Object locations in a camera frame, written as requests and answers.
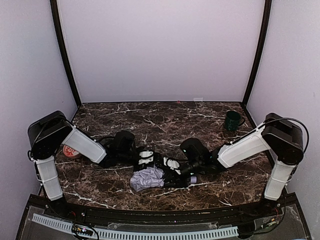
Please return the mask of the lavender and black folding umbrella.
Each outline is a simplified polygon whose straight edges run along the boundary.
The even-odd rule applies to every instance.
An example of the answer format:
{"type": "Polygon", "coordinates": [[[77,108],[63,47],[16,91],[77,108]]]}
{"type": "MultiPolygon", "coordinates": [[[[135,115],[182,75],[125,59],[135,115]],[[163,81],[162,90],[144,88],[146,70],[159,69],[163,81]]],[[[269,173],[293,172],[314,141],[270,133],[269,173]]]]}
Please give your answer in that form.
{"type": "MultiPolygon", "coordinates": [[[[143,190],[151,188],[185,188],[185,187],[164,187],[163,175],[165,171],[160,168],[147,167],[146,169],[133,173],[130,178],[130,186],[136,191],[141,192],[143,190]]],[[[197,183],[197,177],[192,175],[189,178],[189,185],[197,183]]]]}

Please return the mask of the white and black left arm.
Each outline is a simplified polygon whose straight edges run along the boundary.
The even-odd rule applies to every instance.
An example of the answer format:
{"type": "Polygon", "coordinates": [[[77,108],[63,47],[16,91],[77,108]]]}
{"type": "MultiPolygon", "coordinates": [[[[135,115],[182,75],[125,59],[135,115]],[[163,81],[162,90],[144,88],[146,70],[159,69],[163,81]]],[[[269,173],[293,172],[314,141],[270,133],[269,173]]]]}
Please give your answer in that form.
{"type": "Polygon", "coordinates": [[[126,130],[95,140],[67,120],[59,110],[32,123],[27,135],[30,143],[28,157],[34,162],[38,181],[50,201],[64,198],[55,164],[60,147],[66,148],[69,154],[82,155],[102,168],[124,162],[140,170],[158,157],[152,150],[137,147],[134,134],[126,130]]]}

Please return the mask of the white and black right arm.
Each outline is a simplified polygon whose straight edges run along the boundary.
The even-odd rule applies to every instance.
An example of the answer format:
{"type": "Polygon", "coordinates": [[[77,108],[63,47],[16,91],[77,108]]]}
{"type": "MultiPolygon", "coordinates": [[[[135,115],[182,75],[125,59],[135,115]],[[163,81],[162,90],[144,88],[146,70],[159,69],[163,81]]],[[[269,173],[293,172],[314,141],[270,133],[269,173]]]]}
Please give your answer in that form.
{"type": "Polygon", "coordinates": [[[187,163],[164,175],[164,184],[174,187],[194,174],[219,174],[237,163],[265,151],[277,156],[264,188],[263,198],[277,201],[309,146],[308,128],[299,120],[269,113],[264,122],[240,138],[209,151],[199,139],[188,138],[180,149],[187,163]]]}

